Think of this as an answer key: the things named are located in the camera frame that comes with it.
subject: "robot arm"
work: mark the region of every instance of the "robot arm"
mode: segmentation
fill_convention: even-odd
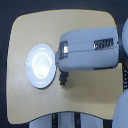
[[[123,47],[128,55],[128,29],[125,26]],[[69,31],[60,37],[59,44],[55,61],[61,71],[61,85],[65,85],[70,71],[116,68],[122,58],[117,30],[112,26]]]

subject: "tan tabletop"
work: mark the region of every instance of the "tan tabletop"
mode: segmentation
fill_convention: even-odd
[[[7,115],[10,123],[25,123],[61,111],[113,118],[116,101],[123,92],[121,64],[111,70],[72,72],[64,88],[59,85],[58,69],[52,84],[42,90],[33,87],[26,75],[26,59],[36,44],[45,43],[56,52],[63,33],[100,26],[115,26],[112,16],[98,11],[58,10],[16,19],[7,64]]]

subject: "dark background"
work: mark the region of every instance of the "dark background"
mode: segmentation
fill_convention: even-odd
[[[127,0],[0,0],[0,128],[28,128],[11,125],[6,110],[6,67],[12,24],[20,15],[56,9],[89,9],[109,12],[115,19],[119,36],[128,18]]]

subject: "vent slot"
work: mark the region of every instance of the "vent slot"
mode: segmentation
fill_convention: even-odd
[[[106,50],[114,48],[113,38],[94,41],[94,50]]]

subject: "round plate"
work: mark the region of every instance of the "round plate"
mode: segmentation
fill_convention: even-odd
[[[55,55],[46,44],[38,44],[31,49],[26,61],[27,77],[37,88],[47,87],[56,72]]]

